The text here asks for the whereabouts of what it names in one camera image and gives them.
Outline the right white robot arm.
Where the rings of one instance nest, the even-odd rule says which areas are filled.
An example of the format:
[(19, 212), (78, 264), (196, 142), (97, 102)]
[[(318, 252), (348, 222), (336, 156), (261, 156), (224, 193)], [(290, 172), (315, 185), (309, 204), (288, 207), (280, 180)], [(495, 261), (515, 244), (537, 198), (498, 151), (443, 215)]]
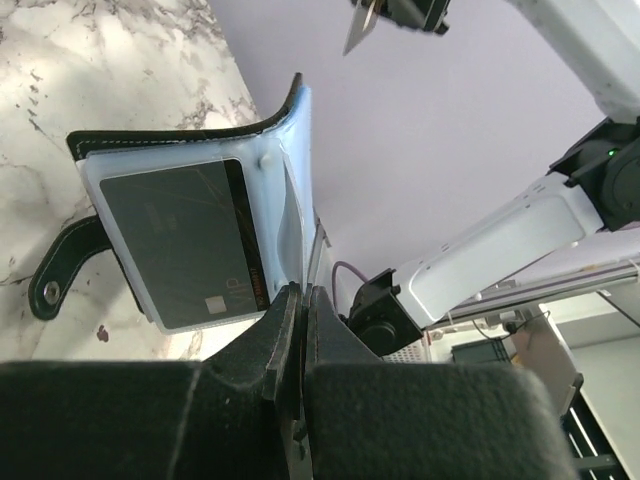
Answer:
[(639, 218), (639, 5), (519, 1), (517, 10), (579, 78), (603, 120), (548, 172), (435, 252), (358, 290), (349, 329), (385, 356), (485, 288), (550, 253)]

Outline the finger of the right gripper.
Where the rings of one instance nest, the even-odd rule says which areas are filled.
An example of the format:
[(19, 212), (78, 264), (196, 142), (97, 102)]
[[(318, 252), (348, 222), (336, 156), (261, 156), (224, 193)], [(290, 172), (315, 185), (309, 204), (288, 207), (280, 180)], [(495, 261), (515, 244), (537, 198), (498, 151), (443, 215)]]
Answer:
[(444, 35), (449, 30), (449, 4), (449, 0), (387, 0), (382, 2), (379, 13), (399, 27)]

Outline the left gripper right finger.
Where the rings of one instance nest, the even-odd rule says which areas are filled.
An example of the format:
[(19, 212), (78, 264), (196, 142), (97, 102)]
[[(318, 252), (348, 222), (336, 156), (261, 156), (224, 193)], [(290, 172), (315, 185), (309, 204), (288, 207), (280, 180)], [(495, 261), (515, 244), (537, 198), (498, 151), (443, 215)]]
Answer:
[(542, 382), (510, 365), (392, 363), (309, 297), (304, 410), (317, 479), (574, 479)]

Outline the black VIP card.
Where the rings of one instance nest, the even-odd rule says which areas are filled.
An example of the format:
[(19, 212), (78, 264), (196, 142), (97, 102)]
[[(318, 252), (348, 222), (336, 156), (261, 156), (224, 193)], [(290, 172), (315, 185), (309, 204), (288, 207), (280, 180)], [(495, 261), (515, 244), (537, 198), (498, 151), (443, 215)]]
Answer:
[(342, 55), (346, 57), (373, 31), (383, 1), (357, 0)]
[(112, 177), (100, 191), (166, 329), (269, 307), (238, 160)]

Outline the black leather card holder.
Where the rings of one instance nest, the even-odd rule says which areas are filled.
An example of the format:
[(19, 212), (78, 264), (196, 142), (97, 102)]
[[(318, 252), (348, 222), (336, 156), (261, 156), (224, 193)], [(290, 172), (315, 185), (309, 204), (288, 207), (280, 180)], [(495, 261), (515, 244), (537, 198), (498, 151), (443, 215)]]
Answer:
[(279, 109), (252, 124), (69, 133), (94, 214), (49, 247), (29, 283), (32, 314), (54, 319), (104, 251), (167, 334), (258, 317), (284, 286), (304, 285), (316, 232), (311, 107), (295, 74)]

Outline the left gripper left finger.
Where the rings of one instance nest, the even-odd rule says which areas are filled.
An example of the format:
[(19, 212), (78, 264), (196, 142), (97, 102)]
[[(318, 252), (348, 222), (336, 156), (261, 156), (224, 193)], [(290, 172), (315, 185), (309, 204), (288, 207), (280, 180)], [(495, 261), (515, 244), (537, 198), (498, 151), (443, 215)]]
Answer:
[(5, 479), (288, 479), (298, 285), (204, 361), (8, 362)]

